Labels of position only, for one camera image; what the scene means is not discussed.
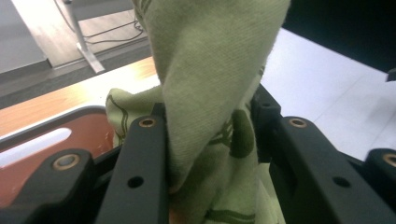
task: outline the cable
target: cable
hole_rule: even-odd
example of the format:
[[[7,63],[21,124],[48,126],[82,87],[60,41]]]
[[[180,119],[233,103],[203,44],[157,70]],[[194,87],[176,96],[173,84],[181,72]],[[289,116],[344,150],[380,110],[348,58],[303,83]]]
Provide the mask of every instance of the cable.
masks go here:
[[[106,42],[125,42],[125,41],[134,40],[134,39],[138,38],[138,37],[139,37],[140,35],[142,35],[142,34],[143,34],[143,31],[140,31],[140,33],[139,33],[138,35],[136,35],[136,36],[134,36],[134,37],[132,37],[132,38],[129,38],[129,39],[121,39],[121,40],[101,40],[101,41],[97,41],[97,42],[85,41],[85,42],[87,42],[87,44],[92,44],[92,45],[94,45],[94,44],[100,44],[100,43],[106,43]]]
[[[61,13],[62,18],[64,18],[64,21],[66,22],[66,24],[67,24],[67,26],[69,27],[69,29],[70,29],[73,33],[75,33],[76,31],[75,31],[75,30],[73,29],[73,27],[70,25],[70,23],[69,23],[69,21],[67,20],[66,16],[65,16],[64,13],[62,12],[61,7],[59,6],[58,2],[57,2],[56,0],[53,0],[53,1],[54,1],[54,3],[55,3],[56,7],[58,8],[58,11]],[[138,23],[138,20],[136,19],[136,17],[134,17],[134,21],[128,22],[128,23],[123,24],[123,25],[120,25],[120,26],[116,26],[116,27],[114,27],[114,28],[111,28],[111,29],[109,29],[109,30],[105,30],[105,31],[103,31],[103,32],[100,32],[100,33],[97,33],[97,34],[94,34],[94,35],[84,35],[84,37],[85,37],[85,38],[92,38],[92,37],[94,37],[94,36],[102,35],[102,34],[105,34],[105,33],[110,32],[110,31],[113,31],[113,30],[116,30],[116,29],[120,29],[121,27],[130,25],[130,24],[134,24],[134,28],[135,28],[136,30],[140,31],[140,34],[138,34],[138,35],[136,35],[136,36],[134,36],[134,37],[132,37],[132,38],[130,38],[130,39],[125,39],[125,40],[103,40],[103,41],[98,41],[98,42],[89,42],[89,41],[86,41],[86,42],[89,43],[89,44],[99,44],[99,43],[104,43],[104,42],[123,42],[123,41],[133,40],[133,39],[137,38],[138,36],[142,35],[142,33],[143,33],[143,29],[140,27],[140,25],[136,27],[136,24],[137,24],[137,23]]]

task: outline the dark background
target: dark background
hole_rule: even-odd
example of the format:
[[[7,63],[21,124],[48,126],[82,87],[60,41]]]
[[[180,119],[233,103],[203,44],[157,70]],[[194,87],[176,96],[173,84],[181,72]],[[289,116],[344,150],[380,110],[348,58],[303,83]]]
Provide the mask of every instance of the dark background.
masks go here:
[[[393,0],[291,0],[283,27],[388,72],[396,67]]]

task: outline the green cloth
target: green cloth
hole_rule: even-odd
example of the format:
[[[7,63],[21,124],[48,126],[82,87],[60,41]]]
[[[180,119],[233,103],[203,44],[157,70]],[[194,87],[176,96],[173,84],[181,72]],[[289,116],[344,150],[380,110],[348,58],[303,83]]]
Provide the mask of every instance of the green cloth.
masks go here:
[[[257,162],[249,102],[289,0],[133,2],[162,85],[113,89],[106,110],[118,142],[164,102],[170,223],[284,222]]]

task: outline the hole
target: hole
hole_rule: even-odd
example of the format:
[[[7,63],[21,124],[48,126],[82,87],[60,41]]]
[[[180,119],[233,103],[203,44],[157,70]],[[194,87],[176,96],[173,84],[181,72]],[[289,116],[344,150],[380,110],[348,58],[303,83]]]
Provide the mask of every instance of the hole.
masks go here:
[[[70,165],[73,161],[75,161],[76,158],[75,157],[65,157],[65,158],[60,158],[58,160],[58,164],[60,166],[66,166],[66,165]]]
[[[143,178],[141,176],[135,176],[128,180],[128,187],[131,189],[139,188],[143,185]]]
[[[396,167],[396,154],[387,153],[384,155],[383,159],[387,164]]]
[[[155,125],[155,119],[142,119],[139,122],[139,126],[143,128],[149,128]]]
[[[305,128],[306,122],[302,119],[290,119],[289,123],[296,128]]]
[[[342,188],[349,188],[349,187],[350,187],[349,181],[347,181],[347,180],[346,180],[345,178],[343,178],[343,177],[340,177],[340,176],[333,177],[333,178],[332,178],[332,181],[333,181],[336,185],[338,185],[338,186],[340,186],[340,187],[342,187]]]
[[[73,166],[79,163],[79,155],[76,154],[68,154],[58,158],[53,164],[52,167],[55,170],[63,171],[72,168]]]

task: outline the white floor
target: white floor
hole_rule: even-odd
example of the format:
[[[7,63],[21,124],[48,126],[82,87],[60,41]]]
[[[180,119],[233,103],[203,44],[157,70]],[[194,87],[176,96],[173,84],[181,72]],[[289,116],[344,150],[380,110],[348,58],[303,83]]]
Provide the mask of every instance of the white floor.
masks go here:
[[[333,145],[360,160],[376,147],[396,149],[396,81],[281,30],[262,85],[283,116],[313,121]]]

